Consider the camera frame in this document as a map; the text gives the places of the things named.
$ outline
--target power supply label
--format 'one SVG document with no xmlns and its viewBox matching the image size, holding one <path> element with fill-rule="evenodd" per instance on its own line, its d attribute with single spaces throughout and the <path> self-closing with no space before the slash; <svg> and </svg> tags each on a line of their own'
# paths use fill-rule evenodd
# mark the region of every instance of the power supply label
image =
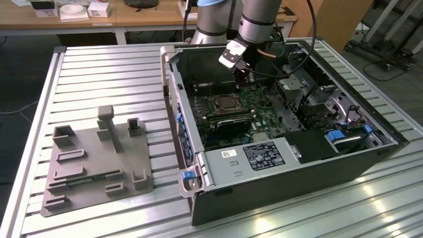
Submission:
<svg viewBox="0 0 423 238">
<path fill-rule="evenodd" d="M 246 146 L 242 149 L 248 158 L 250 168 L 254 171 L 284 165 L 281 155 L 273 142 Z"/>
</svg>

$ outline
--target white box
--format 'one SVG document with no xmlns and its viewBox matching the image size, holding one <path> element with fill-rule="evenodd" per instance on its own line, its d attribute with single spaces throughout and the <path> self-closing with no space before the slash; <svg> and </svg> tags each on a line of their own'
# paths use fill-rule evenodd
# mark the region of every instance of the white box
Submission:
<svg viewBox="0 0 423 238">
<path fill-rule="evenodd" d="M 353 31 L 353 34 L 351 36 L 351 40 L 355 40 L 356 42 L 361 42 L 368 30 L 369 28 L 363 23 L 359 23 Z"/>
<path fill-rule="evenodd" d="M 50 1 L 32 1 L 32 8 L 37 17 L 57 17 L 57 4 Z"/>
<path fill-rule="evenodd" d="M 60 7 L 60 22 L 89 20 L 86 8 L 81 5 L 68 4 Z"/>
<path fill-rule="evenodd" d="M 108 17 L 110 7 L 106 2 L 92 2 L 88 7 L 88 15 L 90 17 Z"/>
</svg>

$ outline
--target white label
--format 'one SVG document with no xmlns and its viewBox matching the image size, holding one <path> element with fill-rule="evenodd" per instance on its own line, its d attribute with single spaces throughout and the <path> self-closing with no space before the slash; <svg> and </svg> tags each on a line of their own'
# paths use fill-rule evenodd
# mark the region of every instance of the white label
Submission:
<svg viewBox="0 0 423 238">
<path fill-rule="evenodd" d="M 236 156 L 236 151 L 234 151 L 234 150 L 222 151 L 222 152 L 221 152 L 221 156 L 222 156 L 224 158 Z"/>
<path fill-rule="evenodd" d="M 112 26 L 112 23 L 93 23 L 92 26 Z"/>
</svg>

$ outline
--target slotted metal work surface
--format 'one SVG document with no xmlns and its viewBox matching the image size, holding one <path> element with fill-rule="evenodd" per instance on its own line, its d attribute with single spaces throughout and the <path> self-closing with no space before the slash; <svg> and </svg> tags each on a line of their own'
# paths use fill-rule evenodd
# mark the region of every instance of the slotted metal work surface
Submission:
<svg viewBox="0 0 423 238">
<path fill-rule="evenodd" d="M 78 47 L 53 55 L 0 237 L 421 236 L 421 127 L 321 41 L 315 50 L 411 144 L 355 181 L 192 227 L 160 86 L 161 45 Z M 108 104 L 114 123 L 133 117 L 145 122 L 153 192 L 44 218 L 53 127 L 96 127 L 96 107 Z"/>
</svg>

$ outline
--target gray floor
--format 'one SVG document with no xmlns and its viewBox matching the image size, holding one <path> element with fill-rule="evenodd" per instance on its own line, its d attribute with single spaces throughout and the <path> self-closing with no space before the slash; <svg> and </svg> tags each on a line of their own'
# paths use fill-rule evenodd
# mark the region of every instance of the gray floor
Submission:
<svg viewBox="0 0 423 238">
<path fill-rule="evenodd" d="M 364 18 L 369 25 L 376 21 L 383 9 L 371 10 Z M 381 31 L 388 27 L 397 14 L 391 13 L 384 21 Z M 412 22 L 407 22 L 392 39 L 393 44 L 400 41 L 401 36 L 411 28 Z M 128 43 L 166 42 L 172 32 L 157 33 L 152 38 L 152 32 L 128 36 Z M 408 49 L 412 49 L 423 37 L 423 29 L 415 34 Z M 56 36 L 16 36 L 9 37 L 6 43 L 0 46 L 0 111 L 14 111 L 24 105 L 37 100 L 44 84 L 53 47 L 60 46 Z M 377 61 L 360 49 L 344 52 L 343 56 L 352 65 L 361 70 L 369 62 Z M 423 65 L 423 54 L 416 55 Z M 401 73 L 395 69 L 384 72 L 377 65 L 368 67 L 368 73 L 380 79 L 387 79 Z M 375 85 L 388 95 L 393 102 L 404 109 L 411 117 L 423 124 L 423 68 L 413 66 L 409 71 L 388 82 L 372 80 Z M 33 118 L 36 105 L 22 113 L 29 119 Z M 8 200 L 10 185 L 18 166 L 22 148 L 29 132 L 30 124 L 20 114 L 0 115 L 0 219 Z"/>
</svg>

